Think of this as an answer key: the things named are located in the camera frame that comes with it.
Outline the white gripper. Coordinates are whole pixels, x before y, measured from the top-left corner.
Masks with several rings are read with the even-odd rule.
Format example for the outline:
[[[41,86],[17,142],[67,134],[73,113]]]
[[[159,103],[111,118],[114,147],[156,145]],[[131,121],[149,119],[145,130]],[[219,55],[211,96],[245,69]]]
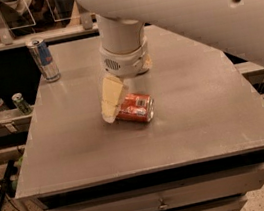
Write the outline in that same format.
[[[128,86],[121,78],[130,78],[146,73],[152,67],[147,38],[135,51],[127,54],[112,53],[100,47],[101,65],[109,72],[102,80],[101,111],[103,120],[113,123],[120,112],[122,102],[128,93]]]

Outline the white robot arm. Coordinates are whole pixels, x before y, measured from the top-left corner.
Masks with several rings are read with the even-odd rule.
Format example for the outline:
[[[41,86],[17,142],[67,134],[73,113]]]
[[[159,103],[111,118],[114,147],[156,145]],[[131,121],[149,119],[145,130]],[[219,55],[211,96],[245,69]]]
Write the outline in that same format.
[[[96,14],[100,54],[124,77],[140,70],[149,23],[264,67],[264,0],[76,0]]]

